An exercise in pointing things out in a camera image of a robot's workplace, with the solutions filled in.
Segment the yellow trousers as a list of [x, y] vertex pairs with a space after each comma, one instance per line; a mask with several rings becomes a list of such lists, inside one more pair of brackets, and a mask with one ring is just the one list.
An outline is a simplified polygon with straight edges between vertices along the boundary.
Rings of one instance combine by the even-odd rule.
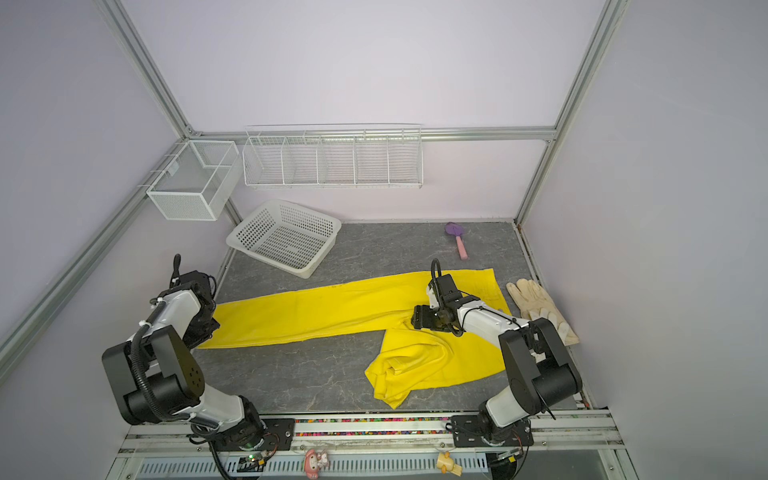
[[470, 332], [417, 330], [415, 306], [428, 302], [427, 271], [289, 291], [217, 306], [219, 328], [203, 348], [279, 345], [382, 331], [379, 355], [365, 371], [375, 399], [396, 409], [414, 390], [481, 380], [504, 369], [502, 354]]

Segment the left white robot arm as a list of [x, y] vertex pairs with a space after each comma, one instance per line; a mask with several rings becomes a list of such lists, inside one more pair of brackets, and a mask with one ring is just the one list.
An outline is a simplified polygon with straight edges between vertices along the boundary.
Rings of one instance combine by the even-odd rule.
[[267, 427], [243, 396], [209, 386], [192, 351], [213, 338], [216, 280], [181, 271], [173, 258], [167, 289], [150, 300], [148, 317], [101, 360], [122, 418], [131, 425], [183, 422], [194, 438], [218, 451], [252, 451]]

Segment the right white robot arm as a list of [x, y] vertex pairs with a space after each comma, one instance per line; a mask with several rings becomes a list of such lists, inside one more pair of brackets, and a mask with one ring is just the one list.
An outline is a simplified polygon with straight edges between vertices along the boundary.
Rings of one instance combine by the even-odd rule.
[[430, 266], [429, 303], [414, 308], [412, 326], [433, 332], [466, 333], [484, 339], [502, 355], [507, 386], [484, 401], [476, 415], [454, 415], [447, 429], [459, 447], [533, 444], [530, 420], [579, 393], [583, 381], [553, 323], [524, 320], [493, 309], [461, 291], [438, 259]]

